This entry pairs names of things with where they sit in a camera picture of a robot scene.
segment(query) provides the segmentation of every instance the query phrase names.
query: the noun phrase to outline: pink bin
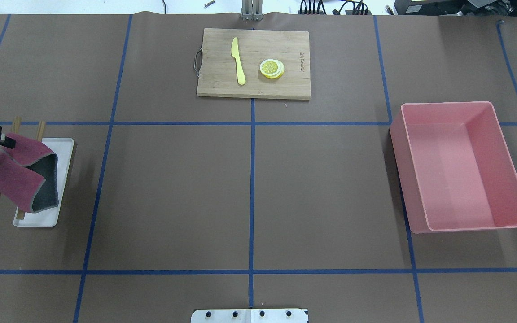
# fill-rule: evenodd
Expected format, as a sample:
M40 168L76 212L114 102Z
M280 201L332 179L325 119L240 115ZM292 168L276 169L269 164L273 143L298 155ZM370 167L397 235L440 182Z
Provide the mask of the pink bin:
M403 104L390 135L412 232L517 227L517 174L490 102Z

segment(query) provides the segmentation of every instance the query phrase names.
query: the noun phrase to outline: pink and gray cloth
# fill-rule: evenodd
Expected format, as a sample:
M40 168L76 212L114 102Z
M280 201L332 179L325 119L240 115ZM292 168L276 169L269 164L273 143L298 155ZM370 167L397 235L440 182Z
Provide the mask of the pink and gray cloth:
M16 145L0 153L0 192L29 213L57 206L57 155L34 139L6 135Z

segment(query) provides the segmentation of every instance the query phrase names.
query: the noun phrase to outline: knife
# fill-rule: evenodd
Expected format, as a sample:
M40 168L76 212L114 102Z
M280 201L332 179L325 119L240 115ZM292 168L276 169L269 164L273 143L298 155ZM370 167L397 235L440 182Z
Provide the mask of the knife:
M238 38L232 39L232 45L230 45L230 55L234 57L237 62L237 82L239 85L245 85L246 78L245 73L242 71L241 58L238 56Z

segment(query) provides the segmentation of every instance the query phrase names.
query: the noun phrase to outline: white floor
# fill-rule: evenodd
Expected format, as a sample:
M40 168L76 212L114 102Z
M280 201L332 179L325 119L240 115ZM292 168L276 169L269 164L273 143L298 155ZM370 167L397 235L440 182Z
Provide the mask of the white floor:
M167 13L224 13L241 12L241 0L166 0ZM331 14L343 4L339 0L324 0L326 12ZM367 0L372 14L388 14L384 7L394 9L394 0ZM300 0L263 0L263 13L297 13ZM0 13L14 14L131 14L137 12L163 13L162 0L0 0Z

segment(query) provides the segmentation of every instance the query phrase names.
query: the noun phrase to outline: cutting board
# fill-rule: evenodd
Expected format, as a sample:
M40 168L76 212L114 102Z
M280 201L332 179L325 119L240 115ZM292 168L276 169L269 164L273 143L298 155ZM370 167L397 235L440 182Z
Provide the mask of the cutting board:
M237 82L237 69L230 55L232 39L238 50L246 84ZM310 41L307 31L255 31L205 28L203 59L197 95L226 98L310 100ZM285 65L278 79L259 71L265 59Z

